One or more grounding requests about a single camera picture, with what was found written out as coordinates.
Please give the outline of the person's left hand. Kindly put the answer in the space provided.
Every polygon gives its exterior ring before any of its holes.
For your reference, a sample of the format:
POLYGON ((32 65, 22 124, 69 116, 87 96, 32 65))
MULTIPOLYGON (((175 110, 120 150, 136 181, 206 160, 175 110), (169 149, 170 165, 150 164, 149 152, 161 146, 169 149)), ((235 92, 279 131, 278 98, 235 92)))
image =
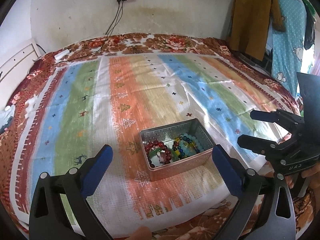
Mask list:
POLYGON ((152 232, 146 226, 138 228, 130 237, 126 240, 151 240, 152 232))

